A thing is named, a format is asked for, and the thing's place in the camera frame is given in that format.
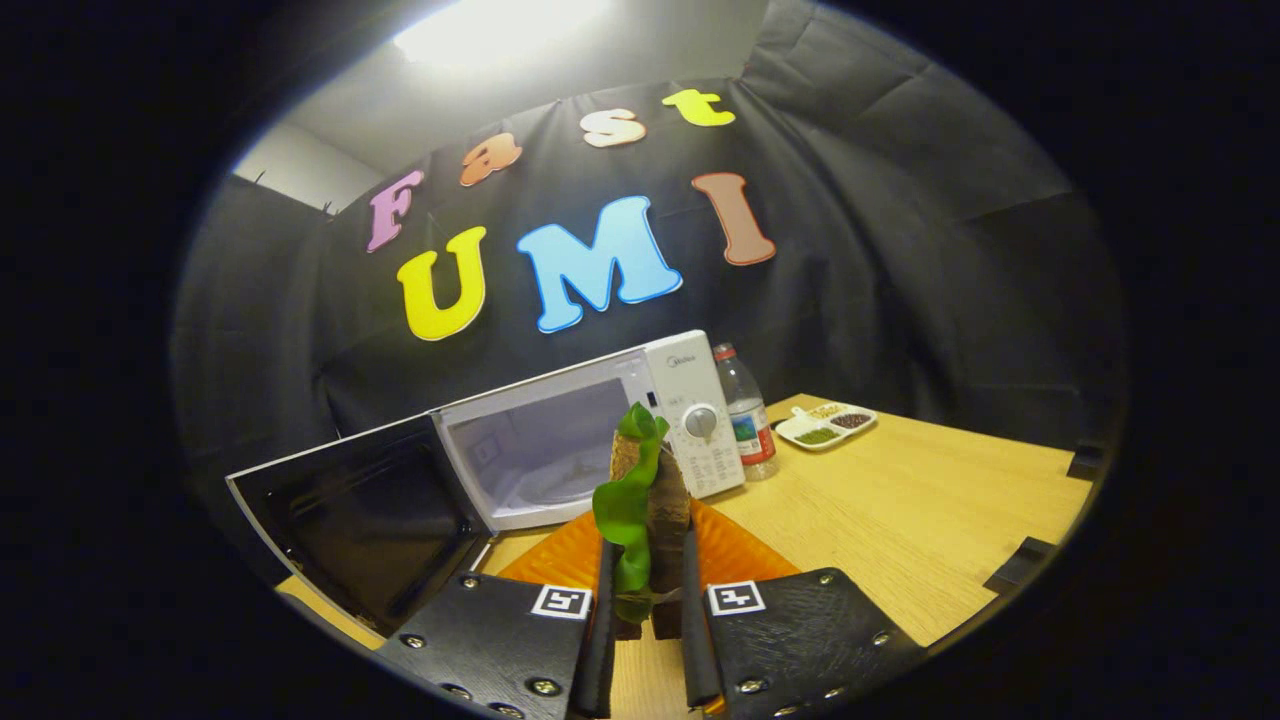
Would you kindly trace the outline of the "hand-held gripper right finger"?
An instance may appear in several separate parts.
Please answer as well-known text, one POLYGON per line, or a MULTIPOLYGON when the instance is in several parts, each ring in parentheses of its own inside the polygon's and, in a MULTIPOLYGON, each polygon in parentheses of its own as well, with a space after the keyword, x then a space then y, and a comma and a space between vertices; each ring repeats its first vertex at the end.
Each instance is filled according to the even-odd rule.
POLYGON ((709 503, 684 560, 686 696, 709 719, 836 719, 925 659, 845 571, 800 570, 709 503))

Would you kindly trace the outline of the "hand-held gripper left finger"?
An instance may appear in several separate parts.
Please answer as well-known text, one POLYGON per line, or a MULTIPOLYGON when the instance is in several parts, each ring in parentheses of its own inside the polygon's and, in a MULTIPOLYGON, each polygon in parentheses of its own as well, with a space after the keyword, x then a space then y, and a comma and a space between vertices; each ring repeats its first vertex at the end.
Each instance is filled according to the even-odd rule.
POLYGON ((454 574, 376 651, 434 719, 607 719, 613 547, 590 514, 498 574, 454 574))

